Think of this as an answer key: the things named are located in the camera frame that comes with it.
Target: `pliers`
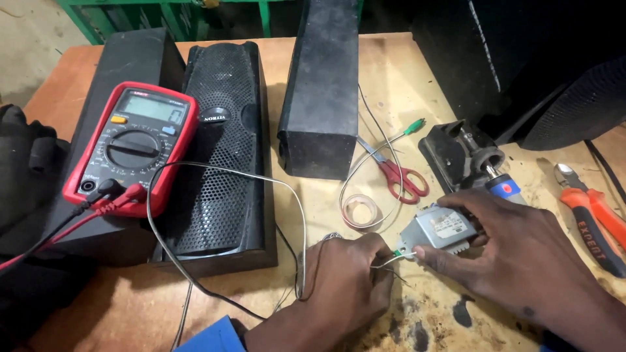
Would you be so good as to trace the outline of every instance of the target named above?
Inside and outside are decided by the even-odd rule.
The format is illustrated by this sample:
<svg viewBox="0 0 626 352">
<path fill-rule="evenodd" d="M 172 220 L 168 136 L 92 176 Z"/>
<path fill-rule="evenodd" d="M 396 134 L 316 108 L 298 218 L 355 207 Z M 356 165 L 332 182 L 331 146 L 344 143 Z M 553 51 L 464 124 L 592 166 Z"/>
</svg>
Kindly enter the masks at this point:
<svg viewBox="0 0 626 352">
<path fill-rule="evenodd" d="M 578 231 L 593 258 L 615 277 L 625 278 L 626 264 L 611 235 L 626 248 L 626 222 L 608 206 L 604 193 L 588 188 L 572 168 L 558 163 L 554 172 L 563 187 L 559 200 L 574 213 Z"/>
</svg>

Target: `hand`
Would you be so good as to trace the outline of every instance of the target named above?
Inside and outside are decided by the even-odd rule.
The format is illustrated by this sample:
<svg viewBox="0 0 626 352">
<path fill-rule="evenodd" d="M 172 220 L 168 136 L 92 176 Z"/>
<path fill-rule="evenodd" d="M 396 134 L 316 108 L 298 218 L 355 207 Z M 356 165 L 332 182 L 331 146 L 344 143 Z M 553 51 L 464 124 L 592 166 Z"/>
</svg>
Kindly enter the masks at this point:
<svg viewBox="0 0 626 352">
<path fill-rule="evenodd" d="M 474 260 L 415 247 L 426 265 L 581 349 L 626 346 L 625 306 L 597 283 L 554 214 L 479 190 L 446 195 L 438 204 L 466 208 L 489 241 Z"/>
<path fill-rule="evenodd" d="M 375 233 L 309 248 L 301 299 L 250 330 L 249 351 L 327 351 L 382 316 L 389 309 L 393 273 L 370 266 L 391 256 Z"/>
</svg>

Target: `wire cutter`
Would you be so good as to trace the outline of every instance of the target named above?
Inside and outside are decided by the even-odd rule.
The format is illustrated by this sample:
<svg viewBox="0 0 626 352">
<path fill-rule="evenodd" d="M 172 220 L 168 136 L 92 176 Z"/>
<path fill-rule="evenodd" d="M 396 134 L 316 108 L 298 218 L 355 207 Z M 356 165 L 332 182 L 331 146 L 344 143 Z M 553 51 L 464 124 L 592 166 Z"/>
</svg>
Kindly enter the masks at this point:
<svg viewBox="0 0 626 352">
<path fill-rule="evenodd" d="M 367 142 L 365 142 L 363 138 L 361 138 L 361 136 L 357 136 L 356 140 L 359 142 L 359 144 L 363 146 L 363 148 L 365 148 L 365 150 L 367 150 L 372 155 L 372 157 L 374 157 L 376 163 L 378 163 L 378 168 L 381 169 L 382 173 L 387 178 L 387 188 L 395 198 L 399 197 L 400 202 L 404 204 L 417 204 L 420 197 L 425 197 L 428 195 L 429 188 L 428 184 L 426 183 L 426 179 L 424 179 L 424 177 L 420 175 L 417 171 L 411 170 L 410 168 L 398 167 L 394 162 L 387 159 L 386 157 L 383 157 L 383 155 L 377 152 L 376 149 L 367 144 Z M 411 180 L 409 180 L 409 174 L 417 177 L 420 181 L 422 181 L 422 184 L 424 185 L 423 190 L 417 188 L 417 186 L 415 186 L 415 184 Z M 394 185 L 400 184 L 401 179 L 404 191 L 410 194 L 411 198 L 401 197 L 393 189 Z"/>
<path fill-rule="evenodd" d="M 608 206 L 604 193 L 588 188 L 569 166 L 558 163 L 554 171 L 563 187 L 559 200 L 574 213 L 578 231 L 593 258 L 615 277 L 626 277 L 626 264 L 611 238 L 612 235 L 626 248 L 626 222 Z M 609 233 L 599 226 L 598 221 Z"/>
</svg>

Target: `left hand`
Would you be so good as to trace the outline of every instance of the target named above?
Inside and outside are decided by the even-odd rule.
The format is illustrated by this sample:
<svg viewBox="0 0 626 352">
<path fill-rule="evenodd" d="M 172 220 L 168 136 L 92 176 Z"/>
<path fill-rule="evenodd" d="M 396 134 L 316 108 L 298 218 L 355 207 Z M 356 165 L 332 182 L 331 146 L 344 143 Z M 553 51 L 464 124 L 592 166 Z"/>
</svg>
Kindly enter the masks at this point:
<svg viewBox="0 0 626 352">
<path fill-rule="evenodd" d="M 309 248 L 302 299 L 250 330 L 249 351 L 327 351 L 382 316 L 389 309 L 393 273 L 370 266 L 391 256 L 375 233 Z"/>
</svg>

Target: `roll of tape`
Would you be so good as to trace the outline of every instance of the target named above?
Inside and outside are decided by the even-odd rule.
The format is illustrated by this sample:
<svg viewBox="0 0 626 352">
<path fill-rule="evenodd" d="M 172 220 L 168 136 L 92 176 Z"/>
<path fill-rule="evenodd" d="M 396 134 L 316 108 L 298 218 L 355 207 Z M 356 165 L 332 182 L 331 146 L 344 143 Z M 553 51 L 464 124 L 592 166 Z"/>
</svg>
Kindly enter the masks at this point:
<svg viewBox="0 0 626 352">
<path fill-rule="evenodd" d="M 369 213 L 371 214 L 371 218 L 363 223 L 356 222 L 354 217 L 352 216 L 352 212 L 354 212 L 354 208 L 357 205 L 363 204 L 369 209 Z M 364 194 L 354 194 L 348 197 L 344 202 L 343 207 L 341 208 L 341 212 L 344 214 L 344 222 L 349 227 L 357 230 L 357 231 L 367 231 L 367 228 L 375 223 L 376 219 L 380 217 L 380 210 L 378 206 L 372 198 L 364 195 Z"/>
</svg>

